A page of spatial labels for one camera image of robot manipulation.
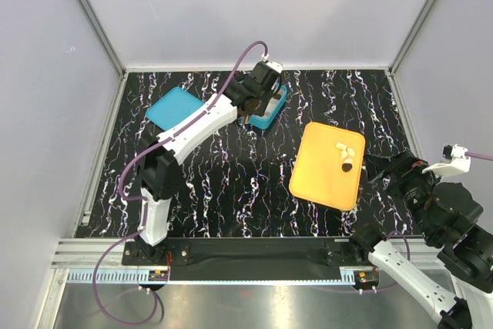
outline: small white object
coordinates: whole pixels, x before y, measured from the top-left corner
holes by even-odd
[[[467,148],[455,144],[452,147],[452,159],[450,160],[450,162],[445,159],[441,163],[435,163],[434,165],[431,165],[424,169],[423,173],[426,173],[427,171],[432,171],[436,176],[439,177],[449,177],[460,175],[462,173],[467,173],[471,168],[471,157],[465,155],[467,151]]]
[[[336,148],[338,148],[338,149],[340,149],[340,150],[346,150],[347,145],[346,145],[346,144],[343,144],[343,143],[339,143],[339,142],[337,142],[337,144],[336,144]]]

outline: black and white patterned surface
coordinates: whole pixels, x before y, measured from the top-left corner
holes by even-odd
[[[143,130],[159,133],[147,109],[179,86],[201,100],[228,72],[131,73],[112,132],[89,225],[77,237],[121,237],[136,230],[138,202],[122,202],[117,183],[137,154]],[[239,123],[212,135],[187,158],[186,185],[172,202],[171,237],[291,237],[348,235],[373,223],[384,232],[413,233],[409,212],[382,185],[361,175],[357,206],[340,212],[299,200],[288,190],[306,124],[315,121],[362,133],[366,153],[389,156],[407,148],[384,71],[328,70],[284,73],[288,97],[268,130]],[[132,172],[126,182],[139,194]]]

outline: metal frame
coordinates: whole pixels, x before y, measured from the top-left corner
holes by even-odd
[[[397,110],[399,111],[399,117],[402,121],[402,126],[404,127],[404,133],[406,134],[407,141],[409,142],[409,149],[411,152],[423,158],[423,153],[418,144],[414,128],[411,124],[411,118],[409,117],[409,112],[407,111],[406,104],[404,103],[404,97],[402,96],[401,87],[395,79],[395,75],[389,70],[385,72],[388,82],[391,85],[392,93],[394,94],[395,104],[397,105]]]
[[[318,239],[348,240],[343,237],[321,237]],[[116,238],[66,238],[59,241],[55,256],[52,261],[52,269],[93,269],[101,255],[108,250],[115,242],[121,239]],[[402,239],[391,239],[392,244],[399,251],[406,251],[405,243]],[[440,270],[444,264],[437,258],[438,250],[426,245],[420,237],[408,237],[409,247],[411,248],[411,262],[420,270]],[[101,268],[121,270],[125,268],[135,268],[122,265],[122,254],[125,244],[121,243],[108,253],[101,264]],[[160,268],[165,270],[166,266],[146,266],[145,269]]]
[[[51,329],[55,325],[56,315],[59,312],[68,276],[68,269],[54,270],[48,292],[46,293],[34,328]]]
[[[129,67],[126,69],[127,73],[132,73],[132,72],[207,72],[207,71],[231,71],[231,67],[233,64],[224,66],[224,65],[208,65],[208,66],[181,66],[181,67],[169,67],[169,68],[163,68],[161,67],[156,67],[153,68],[152,66],[150,67]],[[241,70],[242,71],[249,71],[253,69],[255,65],[254,64],[248,64],[248,63],[242,63],[241,65]],[[351,65],[283,65],[283,70],[284,71],[292,71],[292,70],[307,70],[307,71],[325,71],[328,69],[373,69],[373,70],[388,70],[388,66],[358,66],[354,67]]]
[[[79,217],[75,224],[75,228],[72,232],[72,236],[75,236],[77,228],[81,225],[86,225],[89,222],[92,207],[94,206],[94,197],[99,185],[99,174],[104,166],[106,152],[108,151],[109,141],[111,139],[113,127],[115,125],[116,117],[120,103],[122,102],[123,92],[125,91],[126,80],[128,78],[126,73],[119,81],[118,88],[115,91],[115,95],[112,98],[108,115],[106,116],[105,124],[102,129],[101,139],[99,141],[99,148],[92,161],[91,170],[89,171],[89,178],[84,189],[82,196],[82,202],[79,208]]]
[[[116,73],[118,73],[119,77],[123,77],[123,75],[125,74],[125,66],[122,64],[122,61],[120,61],[118,54],[109,41],[104,28],[101,26],[101,22],[99,22],[98,17],[96,16],[96,13],[91,6],[91,3],[89,2],[89,0],[77,0],[77,2],[80,4],[82,12],[86,16],[89,24],[92,27],[92,30],[96,34],[96,37],[101,43],[102,48],[105,50],[109,61],[111,62],[113,68],[116,70]]]
[[[409,51],[410,47],[412,46],[414,40],[418,36],[418,33],[420,32],[421,28],[423,27],[424,22],[428,18],[428,16],[431,13],[431,10],[433,9],[434,5],[436,4],[437,0],[426,0],[421,7],[421,10],[419,11],[419,14],[414,21],[414,24],[411,27],[411,30],[406,36],[406,39],[404,40],[404,43],[401,46],[401,49],[397,53],[394,61],[391,63],[389,66],[389,69],[392,74],[395,74],[399,67],[401,66],[405,56],[407,55],[407,52]]]

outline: white wall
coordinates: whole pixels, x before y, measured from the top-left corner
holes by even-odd
[[[444,143],[493,155],[493,0],[438,0],[397,80],[429,160]],[[493,231],[493,163],[474,160],[461,181],[485,208],[480,224]]]
[[[90,1],[127,67],[186,68],[231,66],[257,39],[288,66],[387,66],[425,0]]]
[[[0,0],[0,317],[31,327],[118,78],[76,0]]]

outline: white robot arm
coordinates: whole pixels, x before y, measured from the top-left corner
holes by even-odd
[[[476,225],[483,209],[460,183],[440,183],[469,171],[467,153],[457,145],[445,146],[445,161],[432,166],[409,152],[392,159],[365,158],[370,181],[392,176],[389,193],[405,201],[426,244],[443,248],[438,258],[452,273],[458,297],[368,227],[351,237],[367,260],[409,292],[439,328],[485,329],[493,322],[493,236]]]
[[[206,102],[206,106],[209,106],[215,98],[216,94],[211,96]],[[159,134],[158,141],[164,140],[167,136],[170,136],[185,127],[202,111],[203,109],[198,109],[179,125],[173,127],[170,131]],[[234,122],[237,118],[237,107],[231,104],[231,99],[226,96],[220,96],[213,108],[205,116],[203,116],[196,125],[191,126],[183,135],[177,136],[175,140],[164,144],[163,147],[166,151],[172,150],[174,152],[178,166],[181,166],[185,158],[187,158],[188,155],[191,154],[191,152],[199,144],[201,144],[201,142],[214,134],[218,129]],[[171,198],[165,200],[154,200],[153,195],[151,195],[147,188],[142,187],[140,191],[142,195],[148,199],[147,201],[143,201],[142,204],[143,209],[141,214],[144,215],[146,212],[146,203],[147,214],[146,219],[141,217],[140,220],[141,227],[143,227],[143,224],[146,223],[146,227],[143,227],[143,231],[140,236],[147,244],[155,246],[163,241],[168,234],[167,221]]]
[[[156,151],[148,153],[139,164],[141,194],[143,195],[140,235],[136,240],[149,256],[153,247],[168,234],[168,214],[171,199],[183,185],[183,161],[205,139],[238,117],[245,122],[252,116],[273,115],[275,102],[280,102],[278,80],[283,67],[265,58],[253,71],[231,79],[223,94],[213,94],[204,106],[198,108],[181,123],[158,135],[143,138],[148,147],[163,142]]]

